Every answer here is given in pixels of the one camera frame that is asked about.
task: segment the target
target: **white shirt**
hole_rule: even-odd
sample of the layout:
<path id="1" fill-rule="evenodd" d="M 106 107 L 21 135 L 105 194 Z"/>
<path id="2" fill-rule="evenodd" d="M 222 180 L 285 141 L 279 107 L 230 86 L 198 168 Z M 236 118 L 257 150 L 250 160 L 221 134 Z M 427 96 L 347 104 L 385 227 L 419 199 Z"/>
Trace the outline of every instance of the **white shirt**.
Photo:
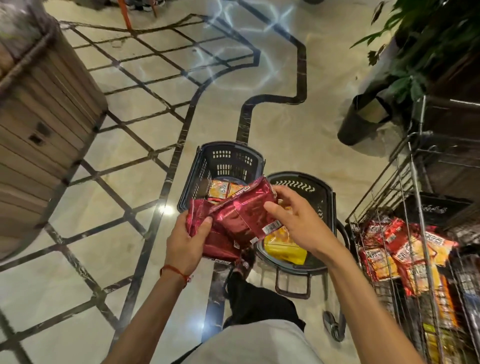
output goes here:
<path id="1" fill-rule="evenodd" d="M 265 320 L 230 326 L 192 352 L 183 364 L 323 364 L 297 325 Z"/>

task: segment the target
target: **red string bracelet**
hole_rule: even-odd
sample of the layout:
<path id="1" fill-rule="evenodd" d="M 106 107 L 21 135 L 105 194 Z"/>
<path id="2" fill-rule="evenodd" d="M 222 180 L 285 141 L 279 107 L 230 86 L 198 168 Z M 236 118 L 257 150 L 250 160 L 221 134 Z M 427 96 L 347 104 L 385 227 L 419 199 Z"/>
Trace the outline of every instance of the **red string bracelet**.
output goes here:
<path id="1" fill-rule="evenodd" d="M 182 272 L 180 272 L 177 268 L 175 268 L 174 266 L 171 266 L 170 264 L 165 264 L 161 269 L 160 269 L 160 276 L 162 276 L 162 273 L 163 273 L 163 270 L 164 269 L 168 269 L 168 270 L 171 270 L 177 274 L 180 274 L 183 278 L 183 280 L 185 281 L 185 285 L 183 286 L 184 288 L 187 286 L 187 283 L 190 282 L 192 279 L 190 278 L 190 276 L 187 276 L 185 274 L 183 274 Z"/>

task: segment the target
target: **person's right hand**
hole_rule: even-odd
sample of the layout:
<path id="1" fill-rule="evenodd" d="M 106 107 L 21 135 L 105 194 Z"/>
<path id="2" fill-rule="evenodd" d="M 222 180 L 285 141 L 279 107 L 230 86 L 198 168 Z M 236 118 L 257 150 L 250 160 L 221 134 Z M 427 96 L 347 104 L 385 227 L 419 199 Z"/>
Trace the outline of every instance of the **person's right hand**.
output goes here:
<path id="1" fill-rule="evenodd" d="M 292 207 L 293 214 L 273 202 L 265 202 L 264 208 L 285 225 L 296 244 L 314 255 L 341 246 L 306 199 L 286 186 L 274 185 L 273 189 L 284 205 Z"/>

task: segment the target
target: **plastic basket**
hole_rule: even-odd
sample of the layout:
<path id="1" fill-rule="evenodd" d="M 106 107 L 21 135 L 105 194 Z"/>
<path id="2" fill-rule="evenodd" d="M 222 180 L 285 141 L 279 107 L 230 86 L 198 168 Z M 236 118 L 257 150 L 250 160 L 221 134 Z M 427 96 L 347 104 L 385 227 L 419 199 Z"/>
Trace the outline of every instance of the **plastic basket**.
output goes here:
<path id="1" fill-rule="evenodd" d="M 262 176 L 265 160 L 256 150 L 234 142 L 212 142 L 197 148 L 197 154 L 177 205 L 188 209 L 192 198 L 205 198 L 212 180 L 247 185 Z"/>
<path id="2" fill-rule="evenodd" d="M 300 196 L 304 197 L 335 235 L 337 229 L 339 229 L 342 235 L 344 235 L 343 225 L 339 225 L 336 220 L 335 193 L 328 184 L 309 174 L 293 171 L 273 173 L 267 176 L 267 179 L 273 185 L 279 184 L 288 186 Z M 257 244 L 257 254 L 262 260 L 276 266 L 277 273 L 275 290 L 287 297 L 308 299 L 310 296 L 311 276 L 326 273 L 327 271 L 326 265 L 311 253 L 307 254 L 307 258 L 303 265 L 295 265 L 290 262 L 276 259 L 265 251 L 263 241 L 258 242 Z M 307 292 L 292 293 L 280 289 L 278 286 L 280 271 L 293 275 L 306 276 Z"/>

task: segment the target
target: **person's left hand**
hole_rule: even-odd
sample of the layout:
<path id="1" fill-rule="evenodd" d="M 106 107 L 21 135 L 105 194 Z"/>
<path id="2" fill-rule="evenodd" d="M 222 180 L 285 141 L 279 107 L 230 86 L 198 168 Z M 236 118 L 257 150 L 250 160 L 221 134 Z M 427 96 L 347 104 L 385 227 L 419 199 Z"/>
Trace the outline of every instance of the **person's left hand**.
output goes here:
<path id="1" fill-rule="evenodd" d="M 191 275 L 200 263 L 205 239 L 212 228 L 212 218 L 207 217 L 192 238 L 187 232 L 186 221 L 188 211 L 177 218 L 175 227 L 167 239 L 165 264 L 177 268 L 182 274 Z"/>

